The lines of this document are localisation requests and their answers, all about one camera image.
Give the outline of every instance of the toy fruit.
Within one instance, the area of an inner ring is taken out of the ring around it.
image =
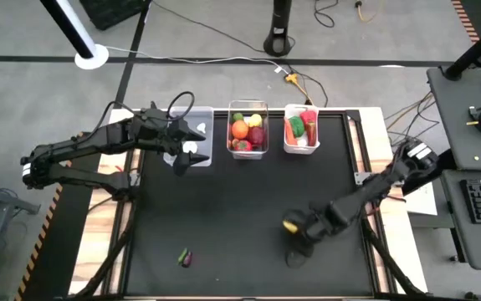
[[[284,139],[287,141],[288,145],[298,145],[298,141],[294,137],[294,132],[292,131],[292,125],[290,121],[284,117]]]
[[[304,123],[305,130],[307,131],[307,141],[309,146],[316,145],[316,112],[306,111],[299,115]]]
[[[248,140],[253,146],[261,146],[264,143],[264,136],[263,128],[258,126],[249,128]]]
[[[242,113],[234,113],[234,114],[233,114],[233,120],[234,120],[234,121],[243,120],[243,115],[242,115]]]
[[[238,140],[238,139],[233,139],[233,142],[231,142],[231,146],[234,148],[234,146],[236,146],[239,141],[240,140]]]
[[[234,146],[235,151],[251,151],[253,147],[251,143],[247,140],[240,140],[236,146]]]
[[[294,116],[289,118],[290,126],[292,126],[292,132],[294,137],[301,137],[305,133],[304,122],[301,121],[300,117]]]
[[[243,120],[234,121],[233,126],[231,126],[231,134],[236,139],[244,139],[248,136],[249,127]]]
[[[253,114],[249,117],[249,127],[261,126],[263,124],[263,117],[259,114]]]

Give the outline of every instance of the white paper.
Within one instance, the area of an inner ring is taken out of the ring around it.
[[[432,183],[427,183],[414,192],[406,195],[406,208],[408,212],[437,215]]]

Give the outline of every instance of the clear plastic container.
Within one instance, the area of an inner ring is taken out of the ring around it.
[[[231,133],[233,124],[233,114],[242,113],[243,119],[249,123],[249,118],[253,114],[259,114],[263,118],[264,143],[256,150],[240,151],[233,150],[231,141],[234,137]],[[260,160],[269,148],[269,115],[268,105],[262,100],[234,100],[229,103],[229,116],[227,120],[227,138],[226,147],[233,154],[234,159],[238,160]]]
[[[187,107],[172,107],[170,110],[170,115],[172,117],[181,115],[187,110]],[[205,155],[208,156],[208,160],[199,162],[197,164],[192,165],[193,167],[205,167],[210,166],[212,163],[212,138],[214,137],[214,109],[212,107],[206,106],[194,106],[188,112],[186,116],[184,116],[184,120],[187,121],[188,126],[190,129],[197,132],[200,135],[205,136],[205,141],[195,141],[197,145],[196,153],[198,155]],[[197,130],[197,127],[201,124],[205,124],[205,133]],[[177,156],[170,156],[169,154],[164,154],[164,161],[173,166],[173,162],[175,161]]]
[[[320,146],[320,142],[318,141],[318,108],[313,105],[286,105],[284,107],[284,118],[291,118],[293,116],[299,116],[299,114],[307,111],[312,110],[316,112],[316,144],[315,146],[307,146],[307,133],[304,133],[300,138],[297,138],[298,141],[302,140],[305,141],[305,146],[299,145],[290,145],[287,143],[285,138],[285,131],[283,131],[283,148],[284,151],[288,152],[289,154],[299,154],[299,155],[310,155],[316,151],[318,146]]]

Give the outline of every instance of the yellow connector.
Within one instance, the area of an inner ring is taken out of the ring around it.
[[[284,77],[284,80],[287,81],[288,83],[292,83],[296,87],[298,87],[298,89],[301,91],[301,93],[303,93],[305,95],[305,97],[307,98],[307,101],[310,103],[310,105],[313,104],[313,100],[310,99],[307,92],[303,88],[301,88],[301,86],[298,84],[298,74],[295,74],[295,73],[288,74],[287,76]]]

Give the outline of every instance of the plastic container of fruit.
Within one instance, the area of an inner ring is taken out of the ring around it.
[[[228,113],[226,147],[233,154],[233,158],[262,159],[269,148],[268,105],[262,100],[234,100],[229,103]]]
[[[186,110],[187,107],[184,106],[172,107],[170,110],[170,115],[171,117],[175,117],[181,115]],[[197,146],[196,154],[208,156],[209,159],[194,164],[193,167],[210,166],[210,164],[212,163],[212,138],[214,137],[214,109],[208,106],[194,106],[192,107],[190,112],[188,112],[188,114],[184,116],[184,120],[187,121],[190,129],[200,135],[204,135],[206,138],[204,141],[195,142]],[[204,133],[200,131],[202,130],[200,124],[205,125]],[[176,158],[177,156],[170,156],[167,153],[164,154],[164,161],[170,166],[173,166],[173,162]]]
[[[310,155],[320,146],[320,142],[318,140],[318,108],[313,105],[286,105],[284,107],[284,117],[289,119],[293,116],[298,116],[305,112],[305,111],[314,111],[316,112],[316,143],[315,146],[308,145],[307,139],[307,131],[301,136],[297,137],[296,140],[298,141],[298,145],[290,145],[287,143],[286,140],[286,129],[283,133],[283,148],[284,151],[288,152],[289,154],[299,154],[299,155]]]

